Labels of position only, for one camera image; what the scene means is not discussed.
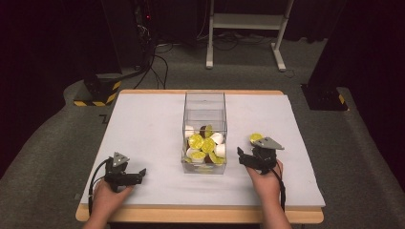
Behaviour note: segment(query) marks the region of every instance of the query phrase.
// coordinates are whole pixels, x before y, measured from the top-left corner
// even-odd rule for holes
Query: human hand
[[[104,179],[99,181],[93,194],[92,214],[83,228],[104,228],[108,218],[121,206],[133,189],[134,186],[127,186],[121,192],[115,193],[108,182]]]
[[[276,172],[279,177],[282,177],[283,163],[277,160],[277,164],[278,166],[276,165],[274,167],[274,172]],[[262,202],[263,228],[291,228],[287,216],[284,214],[279,202],[280,182],[277,176],[272,172],[260,175],[252,168],[246,167],[246,169],[252,179],[253,187]]]
[[[282,177],[283,163],[277,159],[278,166],[274,167],[274,171],[279,177]],[[280,196],[280,183],[274,173],[269,172],[265,175],[260,175],[256,170],[246,167],[248,174],[250,175],[253,187],[256,190],[262,202],[274,202],[279,201]]]

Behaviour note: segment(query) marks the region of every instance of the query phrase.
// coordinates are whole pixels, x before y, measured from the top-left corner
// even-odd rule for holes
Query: transparent container
[[[222,175],[226,167],[224,93],[187,92],[181,164],[187,174]]]

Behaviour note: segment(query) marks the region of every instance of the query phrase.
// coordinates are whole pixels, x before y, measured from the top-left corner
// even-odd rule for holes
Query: metal stand
[[[214,67],[214,50],[212,46],[214,28],[223,29],[248,29],[248,30],[271,30],[279,31],[276,43],[271,43],[271,50],[277,62],[280,72],[286,71],[286,65],[280,54],[280,45],[286,30],[289,13],[291,12],[294,0],[288,0],[286,11],[283,15],[262,15],[262,14],[232,14],[214,13],[214,0],[211,0],[209,17],[208,47],[206,53],[206,68]]]

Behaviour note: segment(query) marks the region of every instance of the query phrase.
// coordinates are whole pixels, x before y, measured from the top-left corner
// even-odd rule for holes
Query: white paper
[[[223,175],[190,175],[181,166],[184,94],[120,94],[96,157],[95,168],[119,152],[130,158],[126,172],[146,168],[125,204],[238,205],[260,204],[237,147],[250,154],[252,133],[270,136],[283,147],[277,157],[284,164],[286,206],[325,206],[308,152],[288,97],[271,94],[227,94],[227,164]],[[100,169],[96,177],[104,175]]]

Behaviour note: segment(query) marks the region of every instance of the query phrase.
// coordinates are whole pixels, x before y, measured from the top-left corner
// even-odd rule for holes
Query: table
[[[247,29],[247,30],[270,30],[278,31],[277,41],[271,43],[271,50],[277,62],[280,72],[285,72],[286,65],[280,53],[280,45],[283,40],[284,32],[287,27],[289,13],[292,9],[294,0],[287,0],[287,7],[283,15],[262,15],[262,14],[234,14],[234,13],[215,13],[214,0],[211,0],[209,17],[209,34],[206,52],[205,66],[207,69],[214,67],[214,48],[213,35],[214,28],[223,29]]]
[[[289,111],[285,113],[281,113],[281,111],[276,112],[277,109],[270,107],[276,113],[272,115],[281,118],[271,124],[273,125],[274,132],[276,130],[279,132],[278,134],[272,133],[271,137],[279,138],[282,135],[285,135],[287,138],[297,137],[297,139],[294,139],[296,141],[294,144],[284,142],[286,143],[284,144],[286,153],[284,155],[278,154],[278,157],[282,159],[286,168],[284,179],[288,190],[286,202],[288,220],[290,223],[320,223],[323,221],[322,207],[325,206],[325,202],[317,188],[310,162],[304,163],[306,166],[300,167],[301,171],[296,176],[293,176],[297,178],[291,176],[294,171],[292,169],[294,167],[291,165],[294,165],[295,158],[300,163],[303,160],[309,161],[309,159],[307,158],[308,153],[305,150],[302,137],[299,135],[299,130],[286,95],[283,95],[279,91],[221,91],[225,92],[228,121],[228,138],[226,142],[228,163],[225,173],[223,175],[185,175],[181,167],[181,125],[185,92],[185,90],[124,90],[120,92],[89,177],[93,174],[96,166],[106,159],[107,156],[112,156],[114,151],[131,158],[127,167],[127,173],[137,173],[144,167],[148,171],[142,184],[136,187],[133,196],[127,199],[124,205],[110,218],[110,221],[260,223],[262,221],[260,201],[254,193],[251,182],[249,182],[249,177],[244,171],[245,168],[236,162],[236,153],[235,155],[231,154],[230,152],[233,151],[229,150],[233,149],[235,144],[241,144],[240,146],[243,149],[245,147],[242,143],[244,137],[238,139],[238,143],[232,142],[232,139],[237,138],[236,125],[234,123],[240,122],[235,118],[242,118],[238,115],[232,115],[235,114],[234,109],[240,110],[239,107],[235,106],[239,104],[239,106],[243,106],[250,111],[253,110],[253,112],[255,112],[253,108],[259,106],[266,111],[266,105],[254,102],[257,99],[269,99],[269,101],[283,100],[286,105],[286,111]],[[246,104],[240,104],[241,100],[246,99],[253,99],[253,101],[249,102],[247,106]],[[155,113],[154,111],[157,108],[160,108],[161,112]],[[284,119],[290,120],[288,123],[291,126],[291,128],[285,128],[285,131],[291,129],[294,132],[298,132],[298,135],[286,133],[283,130],[278,131],[277,123],[282,123]],[[238,126],[238,129],[244,130],[248,126],[250,125],[244,127]],[[148,127],[150,131],[148,135],[152,138],[155,138],[154,135],[157,134],[172,137],[166,137],[161,140],[164,146],[155,143],[145,145],[144,139],[146,133],[142,130],[145,127]],[[264,128],[263,125],[262,127],[253,125],[253,128],[262,133],[268,129],[267,127]],[[164,163],[163,159],[156,158],[161,157],[160,147],[173,149],[173,152],[164,152],[167,154]],[[289,156],[290,150],[301,153]],[[302,177],[299,177],[302,175],[305,175],[304,184],[299,183],[303,180]],[[219,195],[211,195],[209,189],[204,189],[205,187],[200,183],[202,180],[218,185],[216,186],[218,189],[215,189],[215,191]],[[298,184],[291,182],[292,180],[298,181]],[[193,183],[196,188],[189,186],[190,183]],[[302,186],[298,192],[302,194],[306,193],[306,187],[308,186],[307,197],[296,197],[293,194],[294,190],[297,190],[294,185]],[[76,211],[76,218],[80,221],[88,219],[88,187],[89,182]],[[196,192],[199,189],[205,194],[205,197],[210,199],[187,199],[188,197],[193,198],[193,195],[199,195],[199,191]],[[228,195],[228,198],[215,199],[215,196],[220,196],[221,193]]]

